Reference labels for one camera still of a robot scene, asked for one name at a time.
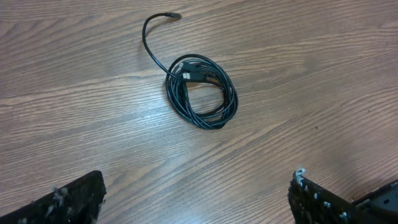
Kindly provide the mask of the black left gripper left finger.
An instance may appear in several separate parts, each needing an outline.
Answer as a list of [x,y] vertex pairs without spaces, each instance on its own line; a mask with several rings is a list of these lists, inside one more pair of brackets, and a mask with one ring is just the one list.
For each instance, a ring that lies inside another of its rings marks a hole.
[[106,195],[102,172],[91,171],[1,217],[1,224],[96,223]]

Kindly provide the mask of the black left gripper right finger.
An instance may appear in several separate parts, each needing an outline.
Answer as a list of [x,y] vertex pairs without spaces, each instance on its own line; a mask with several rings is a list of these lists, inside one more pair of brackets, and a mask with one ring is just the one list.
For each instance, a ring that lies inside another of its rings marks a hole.
[[293,173],[288,191],[288,201],[296,223],[366,224],[373,222],[372,216],[307,179],[304,173],[304,169]]

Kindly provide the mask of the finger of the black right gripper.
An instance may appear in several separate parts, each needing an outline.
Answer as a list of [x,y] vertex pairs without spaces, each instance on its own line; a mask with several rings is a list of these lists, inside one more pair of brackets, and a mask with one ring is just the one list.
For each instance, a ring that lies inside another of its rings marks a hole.
[[387,223],[397,223],[397,180],[371,191],[353,205]]

